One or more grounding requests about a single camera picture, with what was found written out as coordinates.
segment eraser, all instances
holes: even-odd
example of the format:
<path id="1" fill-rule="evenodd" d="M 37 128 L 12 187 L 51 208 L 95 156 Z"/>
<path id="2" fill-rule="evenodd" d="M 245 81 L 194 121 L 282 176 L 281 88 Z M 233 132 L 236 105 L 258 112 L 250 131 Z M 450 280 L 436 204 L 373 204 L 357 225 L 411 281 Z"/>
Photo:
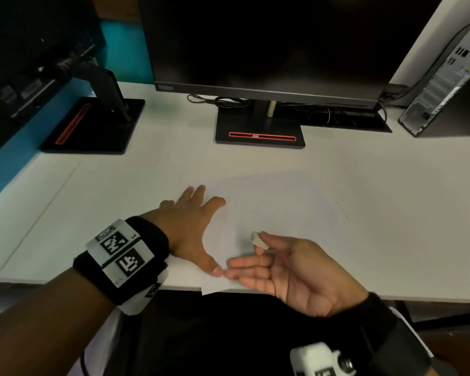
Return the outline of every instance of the eraser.
<path id="1" fill-rule="evenodd" d="M 256 231 L 253 231 L 253 233 L 251 234 L 251 241 L 255 246 L 259 246 L 263 248 L 265 251 L 269 249 L 269 246 L 267 246 L 265 242 L 261 240 L 260 234 Z"/>

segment monitor base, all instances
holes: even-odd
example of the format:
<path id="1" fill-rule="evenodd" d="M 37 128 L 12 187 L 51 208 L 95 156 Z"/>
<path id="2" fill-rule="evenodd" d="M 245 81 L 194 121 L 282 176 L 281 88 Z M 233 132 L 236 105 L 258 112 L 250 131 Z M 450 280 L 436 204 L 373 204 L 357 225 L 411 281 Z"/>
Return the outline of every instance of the monitor base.
<path id="1" fill-rule="evenodd" d="M 269 101 L 254 100 L 247 108 L 218 108 L 215 141 L 218 144 L 303 149 L 299 122 L 266 117 Z"/>
<path id="2" fill-rule="evenodd" d="M 144 100 L 123 99 L 130 121 L 122 120 L 96 98 L 81 98 L 40 146 L 45 153 L 124 154 Z"/>

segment white desk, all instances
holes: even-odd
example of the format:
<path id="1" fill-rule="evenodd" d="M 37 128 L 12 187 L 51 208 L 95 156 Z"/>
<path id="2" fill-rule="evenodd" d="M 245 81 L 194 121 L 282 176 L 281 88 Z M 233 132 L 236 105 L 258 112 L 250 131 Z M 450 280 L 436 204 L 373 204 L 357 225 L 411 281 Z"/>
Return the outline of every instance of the white desk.
<path id="1" fill-rule="evenodd" d="M 415 139 L 391 110 L 392 134 L 303 127 L 303 150 L 218 145 L 215 107 L 153 86 L 121 88 L 146 99 L 124 156 L 40 154 L 4 191 L 9 202 L 0 195 L 0 217 L 15 206 L 15 218 L 0 221 L 0 281 L 50 280 L 115 218 L 156 208 L 188 185 L 302 168 L 321 183 L 351 243 L 332 255 L 368 289 L 470 302 L 470 138 Z M 34 213 L 25 188 L 40 189 Z M 193 265 L 171 259 L 169 270 L 166 287 L 198 289 Z"/>

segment red stripe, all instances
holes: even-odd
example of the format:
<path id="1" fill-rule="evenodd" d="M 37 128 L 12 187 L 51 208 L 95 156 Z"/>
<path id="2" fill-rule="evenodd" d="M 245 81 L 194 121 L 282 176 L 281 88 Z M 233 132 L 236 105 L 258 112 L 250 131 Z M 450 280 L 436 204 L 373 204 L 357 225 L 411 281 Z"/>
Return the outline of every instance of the red stripe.
<path id="1" fill-rule="evenodd" d="M 68 124 L 68 126 L 64 129 L 64 131 L 61 133 L 61 135 L 57 138 L 56 140 L 56 145 L 63 145 L 66 140 L 68 140 L 68 137 L 70 134 L 75 130 L 77 127 L 78 123 L 80 123 L 80 120 L 82 120 L 89 110 L 89 108 L 92 106 L 92 104 L 84 104 L 83 107 L 81 107 L 80 111 L 77 113 L 77 115 L 71 120 Z"/>
<path id="2" fill-rule="evenodd" d="M 282 136 L 282 135 L 279 135 L 279 134 L 230 132 L 230 133 L 228 133 L 228 136 L 229 137 L 239 137 L 239 138 L 253 138 L 253 139 L 256 139 L 256 140 L 297 141 L 297 138 L 295 136 Z"/>

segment finger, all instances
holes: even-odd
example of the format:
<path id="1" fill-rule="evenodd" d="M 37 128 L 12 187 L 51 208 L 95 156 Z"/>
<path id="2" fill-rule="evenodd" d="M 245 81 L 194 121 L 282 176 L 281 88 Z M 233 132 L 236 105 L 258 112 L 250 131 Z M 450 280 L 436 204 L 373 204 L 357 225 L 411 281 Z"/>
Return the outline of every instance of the finger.
<path id="1" fill-rule="evenodd" d="M 223 275 L 223 269 L 221 266 L 219 266 L 212 256 L 207 254 L 202 245 L 185 252 L 185 255 L 181 256 L 182 259 L 191 261 L 196 266 L 201 268 L 201 270 L 216 278 L 219 278 Z"/>
<path id="2" fill-rule="evenodd" d="M 191 196 L 190 202 L 193 203 L 195 207 L 200 207 L 203 203 L 204 194 L 205 194 L 205 186 L 201 184 Z"/>
<path id="3" fill-rule="evenodd" d="M 270 267 L 274 255 L 241 256 L 229 259 L 226 263 L 229 268 Z"/>
<path id="4" fill-rule="evenodd" d="M 160 202 L 160 208 L 172 207 L 174 206 L 174 201 L 162 201 Z"/>
<path id="5" fill-rule="evenodd" d="M 275 249 L 277 251 L 291 249 L 297 240 L 296 238 L 291 238 L 289 236 L 278 236 L 265 231 L 260 232 L 260 238 L 270 247 L 270 249 Z"/>
<path id="6" fill-rule="evenodd" d="M 251 277 L 241 277 L 238 283 L 249 289 L 275 296 L 275 284 L 272 280 L 262 280 Z"/>
<path id="7" fill-rule="evenodd" d="M 186 202 L 188 202 L 191 198 L 191 195 L 193 194 L 193 190 L 194 188 L 192 186 L 184 190 L 183 195 L 181 195 L 177 200 L 177 204 L 185 204 Z"/>
<path id="8" fill-rule="evenodd" d="M 252 267 L 243 269 L 227 269 L 225 271 L 225 277 L 230 280 L 236 280 L 241 277 L 261 278 L 269 279 L 270 272 L 269 268 L 264 267 Z"/>
<path id="9" fill-rule="evenodd" d="M 256 252 L 256 254 L 258 256 L 261 256 L 262 254 L 265 253 L 265 250 L 263 248 L 261 248 L 260 246 L 255 245 L 254 246 L 254 252 Z"/>
<path id="10" fill-rule="evenodd" d="M 202 211 L 204 211 L 210 221 L 216 211 L 225 205 L 226 201 L 224 198 L 220 198 L 219 196 L 213 196 L 211 199 L 209 199 L 206 204 L 201 207 L 201 209 Z"/>

